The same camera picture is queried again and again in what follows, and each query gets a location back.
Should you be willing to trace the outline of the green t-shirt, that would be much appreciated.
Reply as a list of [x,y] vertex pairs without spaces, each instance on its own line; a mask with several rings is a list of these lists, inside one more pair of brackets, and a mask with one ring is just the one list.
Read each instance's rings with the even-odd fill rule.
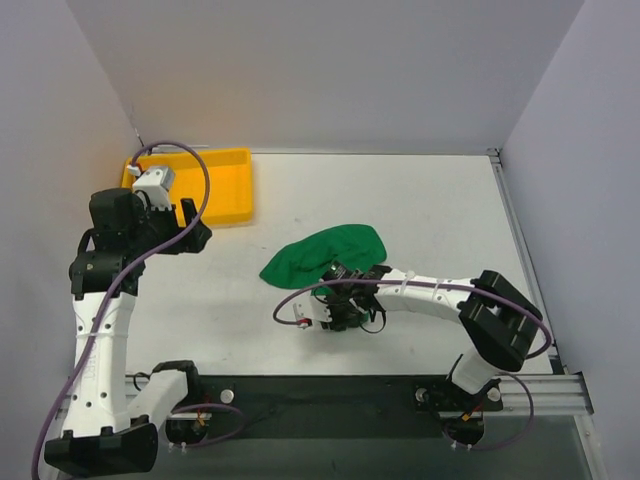
[[259,278],[276,288],[297,290],[318,282],[335,261],[351,270],[368,270],[386,259],[386,247],[372,226],[343,224],[282,247]]

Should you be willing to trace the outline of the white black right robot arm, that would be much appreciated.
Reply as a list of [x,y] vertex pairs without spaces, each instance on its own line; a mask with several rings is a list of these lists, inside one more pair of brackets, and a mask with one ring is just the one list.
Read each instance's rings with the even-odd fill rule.
[[551,344],[541,312],[496,271],[436,279],[387,265],[360,271],[334,263],[321,280],[322,286],[310,293],[311,318],[325,330],[385,323],[390,312],[426,315],[464,329],[470,349],[446,376],[423,389],[427,407],[437,412],[496,408],[498,375],[519,372],[527,359]]

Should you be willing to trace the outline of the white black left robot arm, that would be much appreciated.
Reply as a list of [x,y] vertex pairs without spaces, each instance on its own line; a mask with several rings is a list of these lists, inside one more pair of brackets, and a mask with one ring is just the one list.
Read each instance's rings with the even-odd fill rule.
[[152,395],[126,399],[130,319],[145,261],[201,252],[212,236],[193,199],[161,206],[161,188],[112,188],[89,201],[92,226],[69,267],[76,327],[74,369],[57,397],[69,402],[57,437],[41,437],[35,459],[73,477],[146,473],[156,461],[159,427],[172,407],[190,411],[203,386],[190,361],[159,366]]

